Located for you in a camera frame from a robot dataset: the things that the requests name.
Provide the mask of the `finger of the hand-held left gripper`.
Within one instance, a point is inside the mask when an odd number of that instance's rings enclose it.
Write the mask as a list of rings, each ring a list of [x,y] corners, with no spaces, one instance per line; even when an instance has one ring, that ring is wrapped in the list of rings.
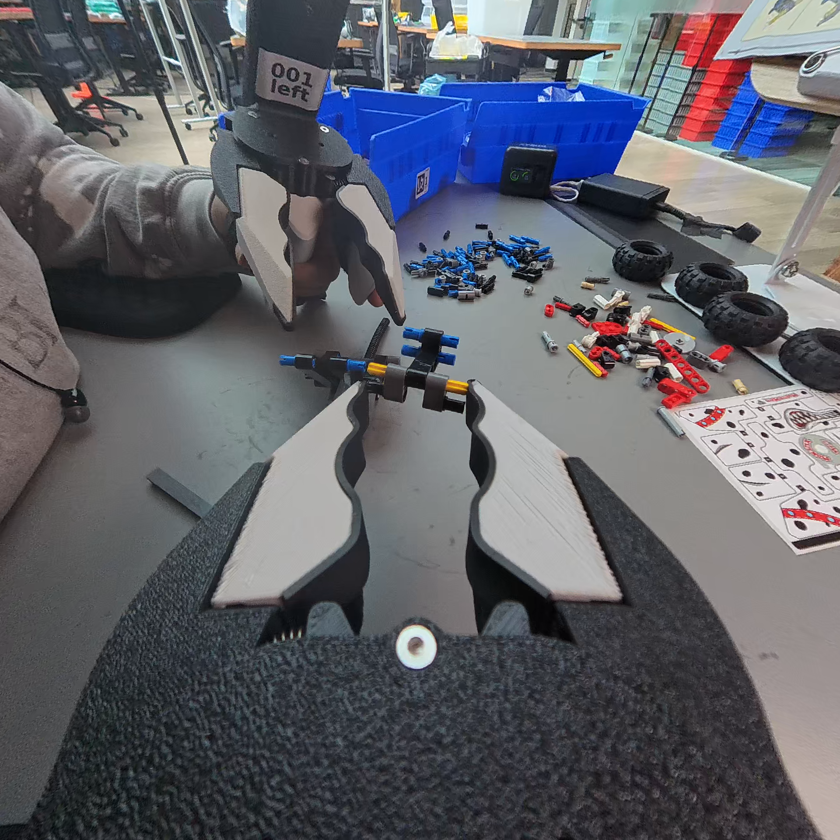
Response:
[[[239,167],[238,197],[239,249],[281,326],[284,330],[292,330],[297,308],[286,230],[289,193],[268,174]]]
[[[396,232],[367,185],[349,183],[335,194],[338,220],[346,231],[344,264],[353,300],[376,296],[395,324],[406,320],[403,268]]]

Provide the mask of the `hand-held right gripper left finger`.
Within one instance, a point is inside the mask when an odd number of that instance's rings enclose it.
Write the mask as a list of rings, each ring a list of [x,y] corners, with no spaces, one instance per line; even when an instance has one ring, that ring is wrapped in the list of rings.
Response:
[[[278,607],[296,626],[331,602],[361,632],[370,546],[355,487],[369,419],[358,381],[267,460],[225,550],[213,609]]]

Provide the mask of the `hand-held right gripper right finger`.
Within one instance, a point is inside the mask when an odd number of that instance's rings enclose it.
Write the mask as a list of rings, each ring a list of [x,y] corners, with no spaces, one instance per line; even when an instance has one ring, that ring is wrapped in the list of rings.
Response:
[[[479,381],[465,403],[469,504],[465,568],[478,634],[512,606],[527,634],[563,635],[559,605],[622,605],[570,458]]]

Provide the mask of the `grey black toy brick assembly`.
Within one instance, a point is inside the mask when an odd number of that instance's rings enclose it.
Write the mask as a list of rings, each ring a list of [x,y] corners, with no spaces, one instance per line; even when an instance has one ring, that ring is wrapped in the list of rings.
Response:
[[[339,351],[327,350],[317,354],[282,354],[278,360],[279,365],[301,372],[316,388],[323,389],[331,402],[356,383],[378,382],[378,376],[382,373],[374,373],[374,366],[379,365],[378,370],[381,371],[388,364],[399,361],[398,357],[380,353],[391,323],[389,318],[380,321],[361,358],[351,358]]]

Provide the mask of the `black beam yellow axle subassembly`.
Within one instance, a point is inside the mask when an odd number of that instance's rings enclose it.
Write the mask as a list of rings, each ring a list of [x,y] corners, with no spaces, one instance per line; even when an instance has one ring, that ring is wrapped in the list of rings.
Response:
[[[369,391],[388,402],[404,403],[408,392],[416,390],[428,411],[464,413],[469,384],[438,370],[441,365],[455,365],[459,337],[432,328],[404,328],[402,337],[404,344],[396,362],[365,362]]]

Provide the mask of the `toy instruction booklet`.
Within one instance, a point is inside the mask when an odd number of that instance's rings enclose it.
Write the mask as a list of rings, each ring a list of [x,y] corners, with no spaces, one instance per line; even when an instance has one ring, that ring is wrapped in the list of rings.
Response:
[[[755,1],[740,17],[715,59],[806,56],[836,46],[838,1]]]

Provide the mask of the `person's left hand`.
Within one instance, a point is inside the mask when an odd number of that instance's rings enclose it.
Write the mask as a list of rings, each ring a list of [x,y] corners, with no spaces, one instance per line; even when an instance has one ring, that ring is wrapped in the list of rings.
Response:
[[[344,236],[330,211],[313,218],[302,233],[289,224],[287,236],[295,298],[320,298],[343,271],[357,305],[384,305],[354,241]]]

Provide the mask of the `blue plastic bin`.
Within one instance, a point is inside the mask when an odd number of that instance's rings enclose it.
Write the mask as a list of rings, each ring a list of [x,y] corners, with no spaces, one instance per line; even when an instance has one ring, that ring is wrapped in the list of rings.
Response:
[[[476,184],[498,183],[513,144],[550,145],[558,152],[556,182],[614,173],[650,99],[584,83],[585,101],[538,102],[562,82],[448,82],[440,96],[469,100],[459,173]]]
[[[394,229],[403,215],[454,180],[467,101],[358,88],[345,97],[338,91],[323,92],[323,85],[304,84],[303,78],[296,85],[273,80],[269,98],[255,100],[269,110],[280,108],[281,136],[267,136],[270,151],[285,140],[294,151],[303,151],[306,164],[310,154],[330,151],[339,137],[344,138],[360,174],[369,177],[362,184],[381,203]],[[211,153],[211,173],[216,196],[238,217],[238,168],[267,172],[257,153],[237,145],[234,126],[231,112]],[[295,196],[284,187],[290,196],[288,222],[301,221],[306,227],[329,209],[338,219],[332,192]]]

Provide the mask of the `pile of blue black pins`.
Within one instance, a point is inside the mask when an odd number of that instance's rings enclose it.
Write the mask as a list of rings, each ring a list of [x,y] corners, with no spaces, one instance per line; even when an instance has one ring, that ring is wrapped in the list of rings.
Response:
[[[415,280],[426,280],[431,298],[473,302],[495,291],[501,270],[527,285],[540,280],[554,265],[552,248],[537,238],[511,234],[492,242],[486,231],[484,239],[472,239],[465,246],[420,252],[418,259],[403,265],[403,271]]]

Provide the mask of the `pile of red white pieces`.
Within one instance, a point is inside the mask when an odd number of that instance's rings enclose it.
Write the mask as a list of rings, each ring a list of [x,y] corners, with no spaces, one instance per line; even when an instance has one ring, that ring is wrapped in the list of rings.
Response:
[[[657,318],[650,306],[636,308],[629,290],[621,288],[609,297],[596,294],[591,303],[554,296],[542,309],[546,319],[576,322],[583,334],[568,344],[584,349],[608,376],[619,368],[634,370],[640,386],[656,389],[669,411],[707,395],[709,376],[724,373],[734,352],[729,344],[704,352],[692,334]]]

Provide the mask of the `white storage box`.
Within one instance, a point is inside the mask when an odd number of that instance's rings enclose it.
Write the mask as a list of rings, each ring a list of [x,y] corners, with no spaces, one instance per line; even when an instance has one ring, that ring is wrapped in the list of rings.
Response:
[[[467,33],[476,37],[524,34],[532,1],[473,1],[467,5]]]

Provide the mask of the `black office chair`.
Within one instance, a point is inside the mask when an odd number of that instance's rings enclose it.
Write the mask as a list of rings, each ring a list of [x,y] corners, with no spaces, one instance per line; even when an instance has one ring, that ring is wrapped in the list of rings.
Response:
[[[129,132],[120,122],[108,119],[106,111],[133,115],[136,108],[102,96],[98,83],[105,77],[107,58],[94,37],[85,2],[32,1],[38,57],[36,83],[56,119],[67,134],[88,137],[98,133],[112,147],[119,147],[115,129],[126,139]]]

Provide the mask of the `black toy tyre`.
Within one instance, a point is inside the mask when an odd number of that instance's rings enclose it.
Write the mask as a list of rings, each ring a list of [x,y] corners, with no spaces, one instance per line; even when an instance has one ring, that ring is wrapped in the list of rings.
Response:
[[[662,280],[673,265],[674,254],[652,240],[632,239],[615,248],[612,267],[621,278],[640,284]]]
[[[787,339],[780,348],[782,369],[808,388],[839,393],[839,331],[805,329]]]
[[[689,264],[675,278],[675,295],[699,309],[719,295],[748,289],[749,279],[740,269],[716,262]]]
[[[701,320],[717,340],[759,348],[776,341],[789,326],[789,313],[778,302],[748,291],[730,291],[710,299]]]

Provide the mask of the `white book stand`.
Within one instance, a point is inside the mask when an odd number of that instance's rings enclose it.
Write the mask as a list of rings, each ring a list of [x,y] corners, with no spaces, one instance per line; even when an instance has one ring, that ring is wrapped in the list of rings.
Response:
[[[815,56],[805,61],[808,66],[828,68],[833,75],[820,83],[816,94],[806,96],[838,100],[838,47],[825,48],[821,61]],[[838,284],[823,279],[801,268],[801,251],[808,235],[821,215],[828,199],[838,188],[839,180],[839,128],[835,128],[826,161],[810,188],[801,210],[772,265],[754,264],[739,269],[749,279],[749,291],[778,302],[789,313],[788,329],[776,341],[759,348],[749,348],[749,353],[764,367],[773,371],[786,384],[805,386],[781,367],[781,346],[792,335],[805,329],[828,328],[838,330]]]

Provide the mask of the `stacks of red blue bins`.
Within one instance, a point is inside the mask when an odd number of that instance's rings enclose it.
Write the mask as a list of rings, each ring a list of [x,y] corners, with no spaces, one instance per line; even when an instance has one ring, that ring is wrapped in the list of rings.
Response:
[[[737,162],[786,156],[813,112],[761,98],[750,59],[717,59],[740,14],[652,13],[631,91],[647,100],[639,130],[705,145]]]

